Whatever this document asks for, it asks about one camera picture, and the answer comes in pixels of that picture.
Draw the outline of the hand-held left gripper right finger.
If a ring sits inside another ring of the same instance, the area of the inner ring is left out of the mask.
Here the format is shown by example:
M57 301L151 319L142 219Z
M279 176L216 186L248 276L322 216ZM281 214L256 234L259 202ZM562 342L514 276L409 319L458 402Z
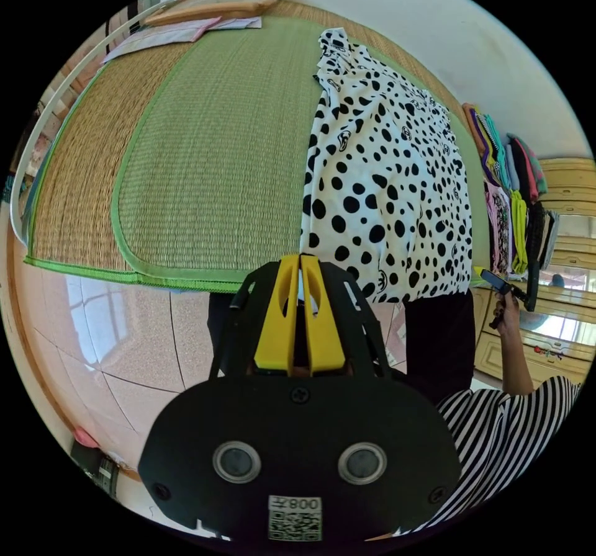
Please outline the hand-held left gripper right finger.
M323 272L315 256L300 257L305 303L305 333L310 375L318 377L345 366L345 355Z

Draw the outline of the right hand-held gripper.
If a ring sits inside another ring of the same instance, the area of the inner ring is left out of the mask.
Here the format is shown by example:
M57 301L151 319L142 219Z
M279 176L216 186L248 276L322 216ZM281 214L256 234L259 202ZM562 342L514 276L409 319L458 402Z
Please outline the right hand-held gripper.
M527 294L522 291L522 289L511 284L509 281L501 278L497 274L494 274L493 272L490 272L489 270L480 266L474 266L473 269L476 274L480 274L480 278L485 283L488 283L498 293L506 295L510 292L518 300L527 300Z

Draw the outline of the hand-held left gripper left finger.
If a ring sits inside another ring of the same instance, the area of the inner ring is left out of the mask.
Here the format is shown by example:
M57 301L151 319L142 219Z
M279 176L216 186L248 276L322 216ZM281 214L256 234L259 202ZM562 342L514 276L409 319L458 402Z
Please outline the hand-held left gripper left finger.
M259 370L291 375L297 320L299 256L286 255L278 267L254 356Z

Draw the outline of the person's right hand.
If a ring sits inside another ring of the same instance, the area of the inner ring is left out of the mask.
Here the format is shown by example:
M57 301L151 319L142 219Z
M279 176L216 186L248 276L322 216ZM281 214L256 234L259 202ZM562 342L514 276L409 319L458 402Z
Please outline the person's right hand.
M520 337L520 306L511 291L495 293L494 318L489 326L498 332L502 339Z

